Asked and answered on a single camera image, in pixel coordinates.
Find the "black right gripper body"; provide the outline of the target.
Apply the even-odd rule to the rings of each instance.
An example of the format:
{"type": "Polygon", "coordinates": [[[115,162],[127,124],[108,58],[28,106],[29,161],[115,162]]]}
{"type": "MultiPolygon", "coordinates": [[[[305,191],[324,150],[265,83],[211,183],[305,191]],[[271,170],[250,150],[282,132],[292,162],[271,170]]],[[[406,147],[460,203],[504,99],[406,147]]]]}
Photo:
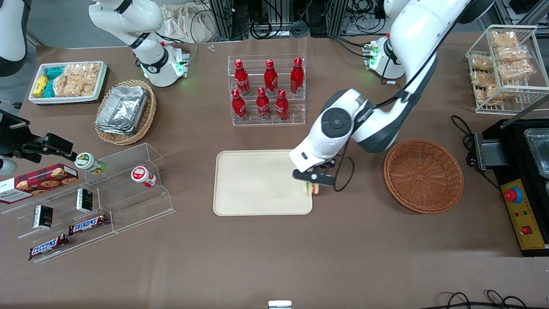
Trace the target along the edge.
{"type": "Polygon", "coordinates": [[[1,112],[0,121],[0,154],[6,158],[26,158],[22,150],[26,143],[34,141],[29,129],[30,122],[5,111],[1,112]]]}

